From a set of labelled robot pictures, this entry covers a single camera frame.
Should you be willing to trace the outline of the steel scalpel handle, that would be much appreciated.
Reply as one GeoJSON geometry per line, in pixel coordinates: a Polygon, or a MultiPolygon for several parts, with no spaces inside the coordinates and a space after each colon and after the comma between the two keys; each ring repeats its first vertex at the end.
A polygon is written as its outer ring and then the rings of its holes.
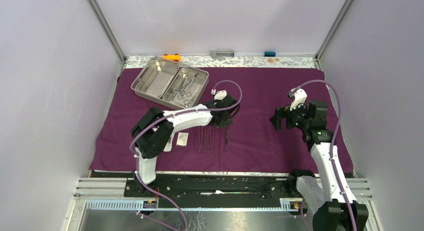
{"type": "Polygon", "coordinates": [[[205,134],[204,134],[204,138],[205,138],[205,140],[204,140],[204,152],[206,153],[207,152],[207,149],[208,149],[208,139],[209,139],[209,136],[210,136],[210,128],[209,127],[207,127],[206,129],[205,129],[205,134]]]}

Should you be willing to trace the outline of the steel tweezers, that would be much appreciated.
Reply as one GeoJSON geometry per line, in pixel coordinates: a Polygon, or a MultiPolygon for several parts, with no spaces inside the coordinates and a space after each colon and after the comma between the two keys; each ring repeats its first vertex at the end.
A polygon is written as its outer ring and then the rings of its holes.
{"type": "Polygon", "coordinates": [[[214,138],[215,138],[215,127],[212,126],[210,129],[210,153],[214,152],[214,138]]]}
{"type": "Polygon", "coordinates": [[[198,127],[198,152],[201,152],[203,143],[203,126],[198,127]]]}

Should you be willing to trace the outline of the small white sterile packet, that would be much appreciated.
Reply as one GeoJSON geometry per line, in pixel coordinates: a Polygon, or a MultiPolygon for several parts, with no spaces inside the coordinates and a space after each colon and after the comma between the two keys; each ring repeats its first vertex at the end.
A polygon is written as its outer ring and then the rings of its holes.
{"type": "Polygon", "coordinates": [[[187,132],[179,132],[177,135],[176,145],[181,147],[187,146],[188,136],[189,134],[187,132]]]}

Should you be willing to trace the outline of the perforated steel instrument tray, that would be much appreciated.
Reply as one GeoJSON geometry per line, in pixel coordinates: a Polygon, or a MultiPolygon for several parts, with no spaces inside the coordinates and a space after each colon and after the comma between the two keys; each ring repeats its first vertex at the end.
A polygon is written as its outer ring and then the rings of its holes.
{"type": "Polygon", "coordinates": [[[198,104],[209,83],[209,73],[205,70],[154,56],[144,66],[131,84],[136,95],[174,110],[188,109],[198,104]],[[194,94],[188,107],[176,103],[172,89],[179,85],[183,74],[197,75],[189,92],[194,94]]]}

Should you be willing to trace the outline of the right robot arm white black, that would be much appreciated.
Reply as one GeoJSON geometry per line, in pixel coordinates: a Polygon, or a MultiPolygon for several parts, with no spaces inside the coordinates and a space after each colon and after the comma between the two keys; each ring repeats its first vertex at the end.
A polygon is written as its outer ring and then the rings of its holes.
{"type": "Polygon", "coordinates": [[[287,192],[302,196],[312,213],[314,231],[363,231],[369,217],[366,205],[352,193],[340,164],[335,132],[327,129],[327,103],[312,100],[294,107],[276,108],[270,117],[275,130],[297,128],[313,158],[319,178],[308,170],[294,171],[287,192]]]}

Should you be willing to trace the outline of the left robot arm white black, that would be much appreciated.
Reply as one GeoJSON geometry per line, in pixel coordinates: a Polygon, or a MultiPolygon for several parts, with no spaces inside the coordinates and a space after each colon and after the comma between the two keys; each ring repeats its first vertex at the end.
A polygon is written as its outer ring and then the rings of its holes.
{"type": "Polygon", "coordinates": [[[194,127],[229,127],[239,109],[240,101],[231,95],[181,110],[150,108],[131,131],[129,149],[136,158],[136,190],[144,197],[154,193],[157,157],[172,149],[168,142],[175,133],[194,127]]]}

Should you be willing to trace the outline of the steel surgical forceps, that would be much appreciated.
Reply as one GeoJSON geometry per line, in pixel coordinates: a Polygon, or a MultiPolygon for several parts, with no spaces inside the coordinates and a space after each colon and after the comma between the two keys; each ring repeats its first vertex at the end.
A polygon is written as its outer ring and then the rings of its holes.
{"type": "Polygon", "coordinates": [[[178,100],[181,100],[184,96],[187,96],[187,97],[191,96],[191,93],[189,92],[189,90],[192,87],[196,77],[197,77],[197,74],[195,75],[183,74],[180,78],[181,82],[179,83],[179,85],[176,85],[172,89],[171,94],[175,95],[178,100]]]}

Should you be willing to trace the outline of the blue plastic block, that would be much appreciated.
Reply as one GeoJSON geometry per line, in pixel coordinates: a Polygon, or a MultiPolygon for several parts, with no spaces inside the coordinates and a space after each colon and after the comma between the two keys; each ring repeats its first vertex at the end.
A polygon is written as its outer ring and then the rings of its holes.
{"type": "Polygon", "coordinates": [[[273,52],[273,51],[265,51],[265,52],[263,53],[263,56],[264,56],[264,57],[275,57],[275,56],[276,56],[276,53],[275,53],[275,52],[273,52]]]}

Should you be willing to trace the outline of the orange toy car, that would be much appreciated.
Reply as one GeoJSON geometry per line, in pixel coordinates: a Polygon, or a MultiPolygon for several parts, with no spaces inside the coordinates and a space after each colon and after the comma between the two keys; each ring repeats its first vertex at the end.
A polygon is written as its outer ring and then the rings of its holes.
{"type": "Polygon", "coordinates": [[[168,60],[171,60],[171,61],[174,61],[174,62],[179,62],[179,61],[182,60],[182,57],[179,54],[177,54],[177,53],[172,54],[172,55],[170,55],[170,54],[164,54],[162,57],[164,59],[168,59],[168,60]]]}

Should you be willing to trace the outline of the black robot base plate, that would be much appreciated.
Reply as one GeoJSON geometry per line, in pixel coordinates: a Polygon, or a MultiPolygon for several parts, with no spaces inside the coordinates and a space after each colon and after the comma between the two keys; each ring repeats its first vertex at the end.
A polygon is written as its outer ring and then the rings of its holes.
{"type": "Polygon", "coordinates": [[[228,200],[301,199],[302,196],[296,189],[296,179],[301,176],[314,177],[315,174],[310,170],[301,169],[295,169],[283,178],[158,174],[155,181],[148,184],[148,188],[145,188],[136,176],[133,176],[125,183],[124,196],[126,198],[152,198],[155,202],[160,199],[168,201],[157,194],[161,193],[175,203],[188,199],[209,200],[211,198],[228,200]]]}

